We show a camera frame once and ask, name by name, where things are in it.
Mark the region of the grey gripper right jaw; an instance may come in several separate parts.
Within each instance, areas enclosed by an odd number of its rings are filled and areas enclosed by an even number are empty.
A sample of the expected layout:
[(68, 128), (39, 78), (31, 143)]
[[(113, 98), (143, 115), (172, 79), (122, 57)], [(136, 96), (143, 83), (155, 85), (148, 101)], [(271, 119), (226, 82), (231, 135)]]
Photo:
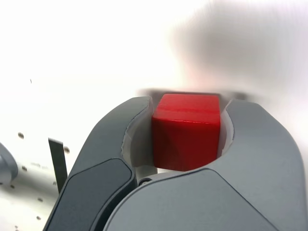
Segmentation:
[(140, 186), (105, 230), (307, 230), (304, 165), (290, 133), (256, 103), (233, 100), (225, 112), (231, 144), (220, 158)]

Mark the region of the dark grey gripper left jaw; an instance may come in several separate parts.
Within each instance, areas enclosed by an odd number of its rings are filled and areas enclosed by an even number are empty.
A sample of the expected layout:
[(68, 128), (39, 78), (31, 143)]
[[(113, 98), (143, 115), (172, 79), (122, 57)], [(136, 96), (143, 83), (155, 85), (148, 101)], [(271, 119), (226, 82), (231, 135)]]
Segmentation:
[(149, 96), (134, 97), (92, 129), (45, 225), (47, 231), (101, 231), (115, 207), (142, 178), (157, 173), (153, 162)]

